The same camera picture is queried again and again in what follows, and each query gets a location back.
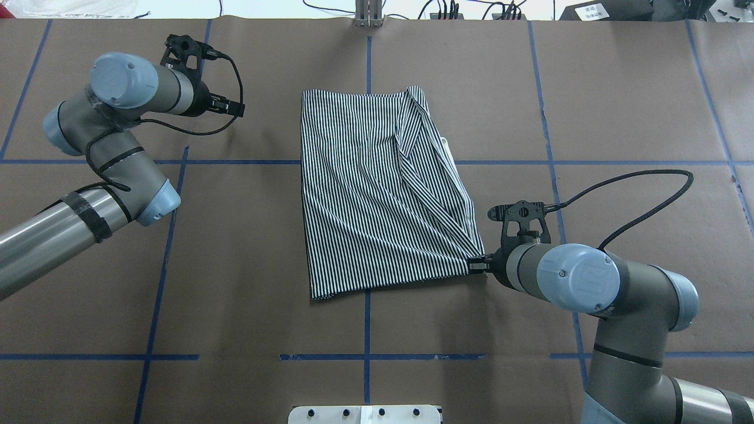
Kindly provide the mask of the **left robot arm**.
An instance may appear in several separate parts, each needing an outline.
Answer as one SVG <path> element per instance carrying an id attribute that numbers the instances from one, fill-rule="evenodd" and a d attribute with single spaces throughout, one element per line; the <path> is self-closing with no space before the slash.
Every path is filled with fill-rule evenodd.
<path id="1" fill-rule="evenodd" d="M 168 57 L 152 64 L 108 52 L 92 65 L 89 84 L 43 121 L 49 142 L 81 156 L 98 182 L 70 191 L 2 234 L 2 298 L 24 289 L 131 222 L 150 226 L 178 209 L 180 195 L 135 139 L 132 129 L 157 112 L 197 117 L 243 116 L 243 99 L 211 93 L 198 69 Z"/>

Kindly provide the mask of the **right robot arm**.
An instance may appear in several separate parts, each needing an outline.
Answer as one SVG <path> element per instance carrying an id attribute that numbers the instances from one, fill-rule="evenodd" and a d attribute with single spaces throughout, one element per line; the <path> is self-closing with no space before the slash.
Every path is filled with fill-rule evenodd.
<path id="1" fill-rule="evenodd" d="M 692 282 L 583 244 L 525 243 L 468 260 L 505 287 L 598 325 L 582 423 L 751 423 L 752 398 L 663 373 L 670 333 L 699 312 Z"/>

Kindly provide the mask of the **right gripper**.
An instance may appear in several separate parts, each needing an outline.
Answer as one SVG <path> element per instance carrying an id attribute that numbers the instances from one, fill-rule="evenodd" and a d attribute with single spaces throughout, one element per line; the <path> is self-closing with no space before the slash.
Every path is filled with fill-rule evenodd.
<path id="1" fill-rule="evenodd" d="M 469 274 L 491 273 L 501 285 L 512 286 L 507 277 L 507 258 L 509 258 L 509 253 L 506 253 L 503 247 L 490 253 L 489 256 L 469 258 L 468 272 Z"/>

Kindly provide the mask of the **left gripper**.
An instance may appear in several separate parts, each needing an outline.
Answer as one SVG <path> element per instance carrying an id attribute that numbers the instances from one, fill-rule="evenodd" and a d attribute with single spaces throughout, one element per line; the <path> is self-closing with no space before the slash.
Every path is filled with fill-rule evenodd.
<path id="1" fill-rule="evenodd" d="M 207 110 L 210 110 L 210 112 L 218 114 L 243 117 L 245 105 L 242 102 L 236 102 L 226 97 L 211 97 L 210 90 L 206 84 L 194 84 L 192 88 L 192 116 L 200 116 L 207 112 Z"/>

